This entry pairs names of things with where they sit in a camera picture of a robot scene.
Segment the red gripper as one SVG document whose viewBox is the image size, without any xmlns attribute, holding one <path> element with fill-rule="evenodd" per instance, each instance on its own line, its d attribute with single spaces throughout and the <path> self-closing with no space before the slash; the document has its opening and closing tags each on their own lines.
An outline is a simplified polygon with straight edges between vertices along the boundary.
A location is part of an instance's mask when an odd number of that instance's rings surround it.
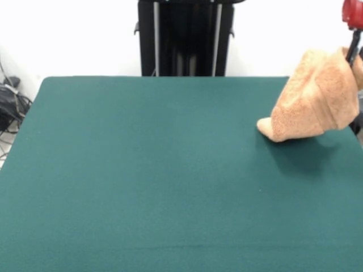
<svg viewBox="0 0 363 272">
<path fill-rule="evenodd" d="M 361 37 L 362 22 L 362 0 L 344 0 L 342 7 L 342 21 L 347 24 L 349 29 L 354 29 L 352 42 L 348 48 L 346 61 L 354 63 L 354 59 L 358 52 L 358 44 Z"/>
</svg>

